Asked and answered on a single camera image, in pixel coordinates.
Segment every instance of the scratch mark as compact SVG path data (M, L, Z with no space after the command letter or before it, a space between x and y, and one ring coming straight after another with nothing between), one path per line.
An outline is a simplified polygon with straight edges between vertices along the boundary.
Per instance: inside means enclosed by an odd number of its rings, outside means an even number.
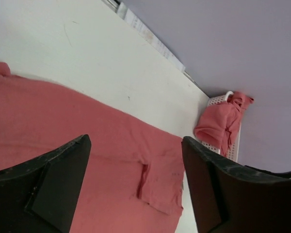
M64 31L65 31L66 37L67 37L67 39L68 39L68 41L69 41L69 44L70 44L70 46L72 47L71 41L70 41L69 36L68 36L68 34L67 34L67 31L66 31L66 25L65 25L65 24L64 24Z

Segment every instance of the white basket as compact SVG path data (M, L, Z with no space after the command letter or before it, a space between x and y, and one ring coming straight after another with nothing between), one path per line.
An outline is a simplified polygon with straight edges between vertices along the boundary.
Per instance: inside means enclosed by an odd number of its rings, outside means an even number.
M207 103L207 106L209 105L213 105L213 104L216 104L216 103L221 103L223 101L227 101L228 97L230 95L233 95L234 93L232 91L229 91L227 92L225 95L223 96L217 96L217 97L213 97L213 98L210 98L208 103ZM239 140L240 140L240 133L241 133L241 129L239 128L239 132L237 134L237 137L236 137L236 140L235 140L235 143L232 145L231 149L229 149L227 151L227 155L226 157L230 160L233 160L234 162L237 162L237 159L238 159L238 150L239 150ZM220 149L206 143L206 142L201 142L205 147L207 147L208 149L210 149L211 151L213 152L216 152L218 154L220 154Z

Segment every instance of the red fabric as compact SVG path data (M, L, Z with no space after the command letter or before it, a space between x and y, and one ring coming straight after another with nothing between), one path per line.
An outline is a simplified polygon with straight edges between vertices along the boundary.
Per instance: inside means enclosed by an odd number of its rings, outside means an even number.
M174 232L181 138L60 85L13 76L0 63L0 170L81 134L92 149L71 232Z
M194 128L195 136L226 156L236 140L243 114L253 102L244 93L235 92L227 101L208 106Z

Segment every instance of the white table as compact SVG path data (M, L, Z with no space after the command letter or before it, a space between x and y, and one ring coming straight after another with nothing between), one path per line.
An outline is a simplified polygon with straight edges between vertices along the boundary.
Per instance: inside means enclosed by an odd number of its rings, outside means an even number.
M208 97L100 0L0 0L0 61L192 135ZM197 232L185 178L179 233Z

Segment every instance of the red towel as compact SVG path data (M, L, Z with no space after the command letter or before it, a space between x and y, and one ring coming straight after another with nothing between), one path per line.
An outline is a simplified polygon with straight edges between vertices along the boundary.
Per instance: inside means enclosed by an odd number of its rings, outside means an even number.
M195 136L226 156L236 140L243 114L253 102L253 98L236 91L227 101L208 106L194 129Z
M71 232L174 232L181 138L71 89L11 75L0 63L0 170L85 133L92 150Z

